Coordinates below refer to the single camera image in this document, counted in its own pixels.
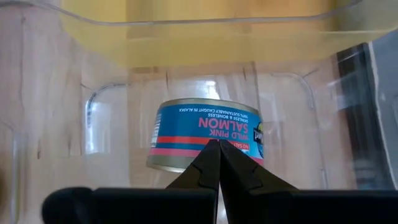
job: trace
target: tin can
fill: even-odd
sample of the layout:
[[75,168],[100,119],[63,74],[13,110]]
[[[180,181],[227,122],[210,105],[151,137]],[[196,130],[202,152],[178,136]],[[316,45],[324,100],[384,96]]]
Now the tin can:
[[161,104],[147,166],[183,172],[210,139],[226,139],[259,164],[264,163],[258,110],[225,100],[186,98]]

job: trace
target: transparent wall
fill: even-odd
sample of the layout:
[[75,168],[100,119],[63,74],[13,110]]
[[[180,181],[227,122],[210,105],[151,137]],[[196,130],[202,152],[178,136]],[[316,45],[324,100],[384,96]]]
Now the transparent wall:
[[126,67],[71,37],[57,11],[0,7],[0,221],[40,223],[64,187],[167,186],[178,174],[146,167],[156,112],[187,97],[258,109],[264,167],[299,189],[394,189],[373,52]]

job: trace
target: metal can rim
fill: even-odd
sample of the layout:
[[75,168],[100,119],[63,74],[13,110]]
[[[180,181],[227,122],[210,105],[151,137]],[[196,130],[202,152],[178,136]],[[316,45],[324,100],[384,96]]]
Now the metal can rim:
[[228,101],[228,100],[215,100],[215,99],[208,99],[208,98],[181,98],[181,99],[169,100],[169,101],[162,103],[159,106],[159,109],[162,109],[163,107],[166,107],[166,106],[185,105],[185,104],[204,104],[204,105],[225,106],[225,107],[234,108],[234,109],[238,109],[238,110],[248,111],[250,113],[260,116],[260,112],[251,106],[247,106],[242,103],[237,103],[237,102]]

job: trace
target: wooden surface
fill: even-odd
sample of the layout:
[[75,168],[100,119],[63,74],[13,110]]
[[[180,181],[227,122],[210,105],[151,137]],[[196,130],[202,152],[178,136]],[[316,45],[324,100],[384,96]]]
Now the wooden surface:
[[[10,219],[16,133],[22,136],[19,223],[40,223],[43,199],[62,187],[170,183],[176,174],[148,169],[145,160],[157,107],[181,97],[260,109],[265,167],[293,185],[355,188],[345,116],[336,100],[340,88],[332,85],[335,68],[329,58],[127,70],[85,52],[54,12],[0,8],[0,223]],[[93,101],[88,128],[86,103],[106,85]]]

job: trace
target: plastic bin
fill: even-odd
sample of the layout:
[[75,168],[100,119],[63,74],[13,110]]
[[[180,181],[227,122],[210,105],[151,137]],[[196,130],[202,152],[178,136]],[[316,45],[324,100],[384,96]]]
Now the plastic bin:
[[[300,189],[394,189],[398,85],[378,71],[398,50],[356,45],[395,29],[397,1],[259,2],[0,1],[0,223],[40,223],[68,186],[168,185],[146,157],[159,105],[186,97],[258,109],[264,167]],[[241,14],[204,10],[227,3]]]

